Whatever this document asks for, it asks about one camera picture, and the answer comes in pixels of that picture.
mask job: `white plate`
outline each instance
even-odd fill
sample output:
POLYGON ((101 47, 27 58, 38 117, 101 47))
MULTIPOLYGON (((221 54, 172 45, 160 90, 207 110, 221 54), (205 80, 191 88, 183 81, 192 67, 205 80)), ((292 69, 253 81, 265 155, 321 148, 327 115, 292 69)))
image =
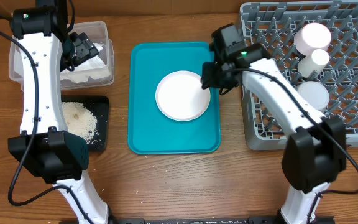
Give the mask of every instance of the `white plate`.
POLYGON ((191 121, 201 116, 208 108, 211 93, 201 88, 200 79, 189 71, 172 72, 164 77, 155 92, 160 111, 175 121, 191 121))

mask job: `wood grain surface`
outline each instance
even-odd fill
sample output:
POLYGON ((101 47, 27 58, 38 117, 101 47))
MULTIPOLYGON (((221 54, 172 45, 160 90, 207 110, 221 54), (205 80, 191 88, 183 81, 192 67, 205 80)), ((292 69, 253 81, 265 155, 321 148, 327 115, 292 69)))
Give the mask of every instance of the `wood grain surface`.
MULTIPOLYGON (((106 95, 110 99, 108 146, 91 153, 89 174, 101 198, 118 218, 230 218, 274 215, 283 205, 288 182, 281 170, 283 151, 252 151, 244 140, 241 90, 220 97, 222 143, 212 154, 140 156, 127 146, 131 50, 143 42, 210 41, 212 31, 236 20, 236 14, 198 16, 87 17, 104 21, 114 44, 116 79, 110 86, 64 91, 66 95, 106 95)), ((11 34, 7 22, 0 29, 11 34)), ((0 37, 0 223, 58 223, 74 218, 65 199, 52 192, 23 207, 7 201, 18 162, 7 138, 19 134, 23 93, 8 77, 10 42, 0 37)), ((349 152, 358 162, 358 148, 349 152)), ((19 176, 15 200, 25 200, 49 185, 26 170, 19 176)), ((358 176, 348 163, 332 189, 355 189, 358 176)), ((327 195, 318 215, 337 223, 358 223, 358 195, 327 195)))

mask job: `wire dish rack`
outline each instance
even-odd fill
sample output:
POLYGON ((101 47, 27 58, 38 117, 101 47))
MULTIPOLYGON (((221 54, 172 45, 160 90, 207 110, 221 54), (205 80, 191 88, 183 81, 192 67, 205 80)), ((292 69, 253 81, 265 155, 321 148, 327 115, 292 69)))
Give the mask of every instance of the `wire dish rack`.
MULTIPOLYGON (((322 83, 330 94, 325 116, 340 116, 346 123, 348 146, 358 147, 358 1, 245 3, 236 26, 247 45, 264 45, 294 87, 311 80, 322 83), (301 57, 293 37, 311 22, 331 31, 330 62, 321 73, 305 80, 297 70, 301 57)), ((285 148, 287 139, 280 125, 249 91, 242 98, 242 113, 251 149, 285 148)))

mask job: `wooden tabletop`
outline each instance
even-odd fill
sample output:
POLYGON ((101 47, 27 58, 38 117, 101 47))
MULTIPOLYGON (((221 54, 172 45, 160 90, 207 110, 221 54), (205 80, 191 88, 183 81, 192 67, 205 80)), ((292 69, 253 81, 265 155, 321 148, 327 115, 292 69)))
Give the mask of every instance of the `wooden tabletop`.
MULTIPOLYGON (((281 169, 283 151, 252 151, 244 140, 241 90, 220 97, 222 143, 212 154, 140 156, 127 146, 127 111, 131 50, 143 42, 210 41, 217 28, 237 14, 197 16, 86 17, 104 21, 116 56, 110 86, 64 91, 72 95, 106 95, 110 99, 108 146, 91 153, 89 174, 101 198, 118 218, 231 218, 274 215, 287 196, 281 169)), ((0 29, 11 34, 6 21, 0 29)), ((18 136, 23 110, 20 85, 9 79, 10 42, 0 37, 0 223, 58 223, 75 215, 59 192, 23 207, 7 201, 18 162, 7 150, 7 138, 18 136)), ((358 148, 349 152, 358 162, 358 148)), ((358 176, 350 163, 332 189, 355 189, 358 176)), ((23 201, 50 185, 23 169, 14 199, 23 201)), ((358 223, 358 195, 324 196, 318 215, 337 223, 358 223)))

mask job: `gray basket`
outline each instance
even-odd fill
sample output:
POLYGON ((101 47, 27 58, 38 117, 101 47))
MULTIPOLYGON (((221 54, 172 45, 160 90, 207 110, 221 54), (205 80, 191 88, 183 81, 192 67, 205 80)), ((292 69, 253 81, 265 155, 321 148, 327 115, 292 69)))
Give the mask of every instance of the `gray basket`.
MULTIPOLYGON (((330 94, 327 117, 339 115, 346 123, 348 146, 358 147, 358 1, 245 3, 237 28, 247 45, 263 44, 284 77, 297 86, 305 82, 293 36, 305 24, 319 22, 333 37, 330 63, 308 80, 322 83, 330 94)), ((252 93, 242 98, 246 143, 251 149, 284 149, 287 139, 265 105, 252 93)))

